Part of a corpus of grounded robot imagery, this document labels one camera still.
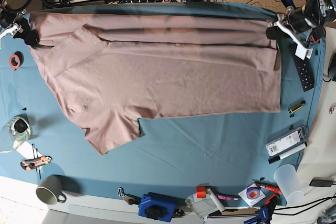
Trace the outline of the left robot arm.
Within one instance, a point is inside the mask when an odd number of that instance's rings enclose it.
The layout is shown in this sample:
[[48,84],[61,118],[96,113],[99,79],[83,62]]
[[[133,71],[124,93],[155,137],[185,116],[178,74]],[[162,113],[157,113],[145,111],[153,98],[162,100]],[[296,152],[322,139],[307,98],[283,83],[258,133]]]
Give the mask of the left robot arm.
[[281,0],[285,13],[278,14],[277,21],[266,30],[271,40],[293,35],[306,48],[326,35],[325,23],[335,21],[335,0],[305,0],[297,7],[293,0]]

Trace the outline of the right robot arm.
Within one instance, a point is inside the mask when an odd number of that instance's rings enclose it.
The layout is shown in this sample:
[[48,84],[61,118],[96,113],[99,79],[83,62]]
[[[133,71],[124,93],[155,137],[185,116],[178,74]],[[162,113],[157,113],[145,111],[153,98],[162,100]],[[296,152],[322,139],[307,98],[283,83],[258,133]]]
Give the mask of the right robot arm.
[[36,30],[32,30],[28,20],[24,17],[26,8],[32,0],[17,8],[11,8],[6,0],[1,0],[1,37],[11,35],[12,38],[19,38],[28,46],[35,47],[39,43],[39,35]]

